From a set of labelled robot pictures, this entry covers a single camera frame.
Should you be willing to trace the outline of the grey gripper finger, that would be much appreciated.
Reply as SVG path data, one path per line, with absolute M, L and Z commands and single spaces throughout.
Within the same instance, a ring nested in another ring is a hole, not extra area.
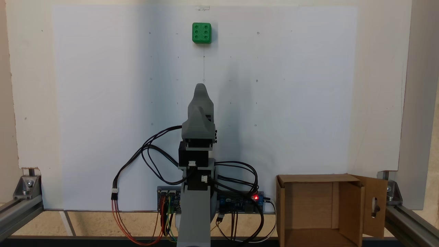
M 203 83 L 197 83 L 193 93 L 193 98 L 188 105 L 188 116 L 192 112 L 193 107 L 202 108 L 204 115 L 210 122 L 214 122 L 214 104 L 210 99 L 207 88 Z

